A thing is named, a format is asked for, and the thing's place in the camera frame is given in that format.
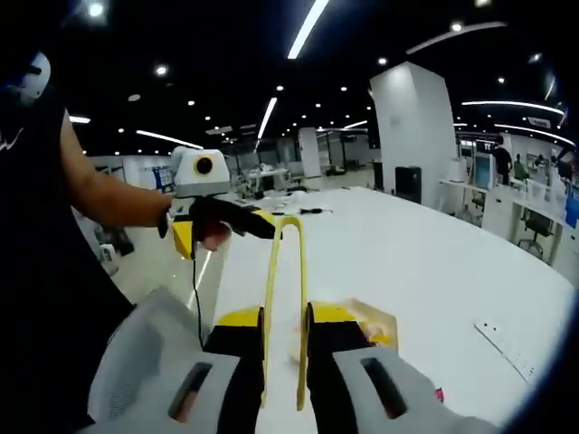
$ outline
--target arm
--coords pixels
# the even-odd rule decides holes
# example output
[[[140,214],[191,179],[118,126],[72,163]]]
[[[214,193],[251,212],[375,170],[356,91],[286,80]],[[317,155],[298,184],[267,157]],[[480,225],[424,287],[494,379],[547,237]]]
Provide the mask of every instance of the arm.
[[[72,204],[95,222],[108,226],[155,227],[171,206],[172,196],[122,183],[97,172],[84,156],[65,111],[61,154]]]

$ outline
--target black cable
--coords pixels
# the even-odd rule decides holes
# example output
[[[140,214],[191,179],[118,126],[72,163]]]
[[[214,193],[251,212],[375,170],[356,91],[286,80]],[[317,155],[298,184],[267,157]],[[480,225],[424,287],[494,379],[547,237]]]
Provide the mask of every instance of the black cable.
[[[199,302],[199,294],[197,294],[197,285],[195,284],[195,272],[196,272],[196,260],[195,254],[193,255],[193,291],[195,292],[195,302],[197,304],[197,336],[199,337],[199,345],[204,351],[205,345],[203,343],[203,335],[201,333],[201,303]]]

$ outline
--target black ceiling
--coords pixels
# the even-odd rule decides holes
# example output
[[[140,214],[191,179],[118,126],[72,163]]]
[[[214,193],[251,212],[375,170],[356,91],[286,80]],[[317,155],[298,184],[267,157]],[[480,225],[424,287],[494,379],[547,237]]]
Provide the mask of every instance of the black ceiling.
[[[313,0],[103,3],[103,23],[92,22],[79,10],[45,47],[70,113],[91,118],[88,125],[77,127],[89,155],[134,154],[137,147],[146,153],[166,152],[174,147],[135,136],[136,129],[219,147],[223,138],[205,131],[232,126],[227,136],[237,138],[237,144],[255,143],[274,96],[279,101],[266,139],[279,137],[287,128],[294,134],[293,122],[299,127],[329,127],[333,120],[343,127],[374,115],[367,110],[372,107],[369,79],[403,61],[445,78],[453,113],[464,117],[462,121],[483,125],[490,113],[487,108],[465,109],[460,104],[468,99],[550,106],[561,102],[564,109],[572,107],[565,74],[553,64],[554,58],[563,57],[560,38],[565,38],[565,32],[551,33],[558,23],[553,18],[555,5],[549,11],[534,11],[527,2],[505,6],[498,0],[481,8],[475,7],[475,0],[330,0],[300,56],[290,61],[287,54]],[[462,34],[405,54],[448,32],[453,21],[503,21],[508,26]],[[543,57],[529,64],[535,52]],[[377,64],[379,57],[389,60],[385,67]],[[161,63],[169,68],[163,78],[154,74]],[[552,74],[557,86],[545,102]],[[504,85],[498,84],[498,76],[506,79]],[[276,91],[279,84],[284,91]],[[341,91],[342,86],[348,91]],[[134,93],[141,100],[128,102]],[[195,104],[189,107],[188,100]],[[533,116],[528,111],[521,115],[520,109],[493,110],[493,118],[503,123]],[[563,128],[553,132],[569,137],[570,123],[571,109]],[[253,135],[239,129],[248,124],[257,124]],[[493,128],[492,122],[485,125]],[[118,132],[120,127],[125,133]]]

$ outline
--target yellow u-shaped rod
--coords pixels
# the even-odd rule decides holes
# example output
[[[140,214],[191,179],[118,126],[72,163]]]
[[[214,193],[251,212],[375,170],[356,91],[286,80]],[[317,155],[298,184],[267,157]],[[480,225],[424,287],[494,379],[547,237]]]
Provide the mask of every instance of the yellow u-shaped rod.
[[[288,215],[277,221],[273,246],[271,248],[270,271],[268,273],[268,283],[265,292],[265,307],[263,309],[263,378],[264,388],[261,395],[261,407],[265,407],[267,395],[268,378],[268,351],[270,349],[270,328],[271,328],[271,301],[273,300],[273,284],[275,281],[275,270],[280,250],[281,231],[287,225],[298,228],[299,233],[299,260],[301,263],[301,309],[300,309],[300,346],[299,346],[299,379],[297,393],[297,408],[301,411],[304,408],[306,399],[306,369],[308,367],[308,272],[306,268],[306,251],[304,248],[304,227],[302,221],[295,215]]]

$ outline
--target white power strip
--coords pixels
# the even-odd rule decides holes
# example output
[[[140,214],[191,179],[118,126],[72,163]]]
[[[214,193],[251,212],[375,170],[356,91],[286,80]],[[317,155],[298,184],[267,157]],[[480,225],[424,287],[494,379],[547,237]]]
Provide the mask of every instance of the white power strip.
[[[505,336],[497,325],[490,320],[480,320],[474,323],[479,332],[498,349],[515,370],[523,377],[523,380],[530,382],[535,376],[535,364],[510,340]]]

